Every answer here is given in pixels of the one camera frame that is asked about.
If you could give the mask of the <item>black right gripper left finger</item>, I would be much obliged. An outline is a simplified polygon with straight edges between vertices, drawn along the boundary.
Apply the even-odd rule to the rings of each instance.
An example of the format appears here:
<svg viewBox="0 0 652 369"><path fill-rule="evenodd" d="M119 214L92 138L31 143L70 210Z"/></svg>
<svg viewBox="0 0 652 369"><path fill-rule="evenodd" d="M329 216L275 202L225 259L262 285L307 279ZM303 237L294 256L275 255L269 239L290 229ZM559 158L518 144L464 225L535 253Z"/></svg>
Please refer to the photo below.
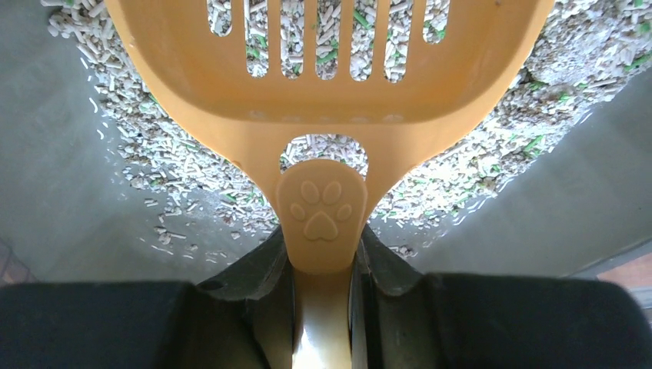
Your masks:
<svg viewBox="0 0 652 369"><path fill-rule="evenodd" d="M292 298L280 230L199 284L3 284L1 366L289 368Z"/></svg>

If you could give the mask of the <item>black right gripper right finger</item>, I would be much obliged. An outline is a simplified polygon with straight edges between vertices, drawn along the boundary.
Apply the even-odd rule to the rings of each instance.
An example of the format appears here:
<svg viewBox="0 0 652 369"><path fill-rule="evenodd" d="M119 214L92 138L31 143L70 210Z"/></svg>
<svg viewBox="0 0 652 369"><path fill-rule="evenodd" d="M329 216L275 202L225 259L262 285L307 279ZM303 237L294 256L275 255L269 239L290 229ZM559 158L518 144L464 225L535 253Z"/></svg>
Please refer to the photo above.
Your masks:
<svg viewBox="0 0 652 369"><path fill-rule="evenodd" d="M609 282L421 273L365 227L352 291L356 367L651 366L650 325Z"/></svg>

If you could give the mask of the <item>yellow litter scoop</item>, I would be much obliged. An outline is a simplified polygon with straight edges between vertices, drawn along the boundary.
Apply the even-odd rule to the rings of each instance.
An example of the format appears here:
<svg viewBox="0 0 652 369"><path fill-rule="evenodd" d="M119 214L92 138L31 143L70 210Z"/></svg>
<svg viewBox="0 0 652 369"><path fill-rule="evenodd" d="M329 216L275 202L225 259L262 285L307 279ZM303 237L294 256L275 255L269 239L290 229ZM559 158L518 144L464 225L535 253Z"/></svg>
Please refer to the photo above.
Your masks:
<svg viewBox="0 0 652 369"><path fill-rule="evenodd" d="M304 3L304 70L281 70L281 3L269 1L268 72L245 67L245 8L232 31L208 29L203 1L109 1L125 49L157 102L191 136L241 169L273 207L295 279L292 365L349 368L354 256L371 212L410 170L455 145L521 69L551 1L453 1L437 45L413 4L407 72L384 77L389 11L376 10L372 72L349 72L354 3L341 3L338 70L316 72L318 4Z"/></svg>

